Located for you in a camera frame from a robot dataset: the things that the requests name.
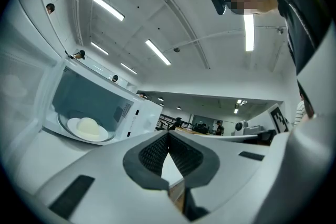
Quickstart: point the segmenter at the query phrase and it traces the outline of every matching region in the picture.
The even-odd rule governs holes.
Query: security camera
[[[279,28],[277,29],[278,34],[279,34],[279,35],[282,35],[282,34],[284,33],[283,30],[284,30],[284,29],[283,29],[282,27],[279,27]]]
[[[215,6],[218,15],[223,15],[225,12],[225,1],[224,0],[211,0]]]

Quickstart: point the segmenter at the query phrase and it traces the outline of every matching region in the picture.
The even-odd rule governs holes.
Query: person
[[[115,84],[118,84],[118,82],[117,82],[118,79],[119,79],[118,75],[114,75],[112,79],[109,78],[109,80],[112,80]]]
[[[169,130],[175,130],[176,127],[181,127],[183,123],[181,119],[182,118],[176,118],[175,123],[172,126],[170,126]]]
[[[304,101],[304,98],[301,92],[300,92],[300,95],[301,95],[301,102],[298,104],[296,108],[294,126],[297,126],[302,121],[302,118],[306,115],[306,109],[304,108],[305,101]]]
[[[201,126],[201,129],[199,131],[201,134],[206,134],[208,132],[208,128],[206,127],[206,124],[203,123]]]
[[[285,0],[225,0],[228,8],[239,15],[263,14],[278,10],[286,21],[288,48],[296,66],[296,73],[299,74],[321,43],[330,25],[331,16],[323,0],[292,0],[292,2],[306,18],[315,37],[315,44],[312,43],[299,18]],[[298,84],[298,86],[304,96],[307,114],[311,118],[314,111],[301,85]]]
[[[65,51],[65,53],[71,59],[83,59],[83,60],[85,60],[85,51],[84,50],[80,50],[79,52],[77,52],[76,54],[73,54],[73,55],[69,54],[67,51]]]
[[[50,15],[51,13],[54,12],[54,10],[55,10],[55,5],[53,3],[49,3],[47,5],[47,12],[48,12],[48,14]]]
[[[217,125],[218,125],[218,128],[217,128],[217,131],[216,131],[216,135],[222,135],[222,131],[224,131],[224,127],[222,127],[220,121],[217,121]]]

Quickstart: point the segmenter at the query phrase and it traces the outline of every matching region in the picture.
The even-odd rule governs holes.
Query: ceiling pipe
[[[276,29],[277,30],[279,27],[284,27],[284,26],[257,26],[257,27],[255,27],[255,29]],[[171,51],[176,47],[181,48],[185,45],[189,45],[189,44],[195,43],[196,41],[204,40],[204,39],[207,39],[207,38],[228,36],[228,35],[232,35],[232,34],[240,34],[241,32],[245,32],[245,29],[244,28],[237,28],[237,29],[233,29],[233,30],[227,30],[227,31],[219,32],[219,33],[210,34],[210,35],[200,37],[198,39],[194,39],[194,40],[191,40],[191,41],[184,41],[184,42],[181,42],[181,43],[177,43],[177,44],[173,45],[170,49],[165,50],[164,52]]]
[[[53,29],[54,32],[55,32],[55,35],[56,35],[58,41],[60,42],[60,44],[61,44],[61,46],[63,47],[63,49],[66,50],[66,48],[65,48],[64,45],[63,45],[63,42],[61,41],[61,39],[59,38],[59,36],[58,36],[58,34],[57,34],[57,31],[55,30],[54,24],[53,24],[53,22],[51,21],[50,16],[48,16],[48,19],[49,19],[49,21],[50,21],[50,25],[51,25],[52,29]]]

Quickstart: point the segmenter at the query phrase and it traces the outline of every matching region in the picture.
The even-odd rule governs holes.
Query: white wall
[[[78,42],[73,20],[72,1],[73,0],[43,0],[45,7],[49,3],[55,5],[55,11],[49,15],[49,19],[61,43],[69,53],[73,51]]]
[[[167,68],[146,78],[142,91],[283,101],[281,74],[246,69]]]
[[[182,121],[185,122],[189,122],[189,118],[191,116],[191,113],[187,111],[178,110],[177,108],[166,108],[165,106],[163,107],[161,114],[164,114],[172,118],[180,117]]]

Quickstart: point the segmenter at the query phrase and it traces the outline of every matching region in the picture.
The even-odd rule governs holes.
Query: appliance
[[[235,131],[231,133],[231,135],[243,135],[244,128],[248,126],[246,121],[240,121],[235,126]]]
[[[91,118],[108,131],[107,145],[130,136],[153,132],[162,107],[108,80],[80,61],[65,59],[47,111],[44,127],[66,137],[84,141],[67,126],[72,118]]]

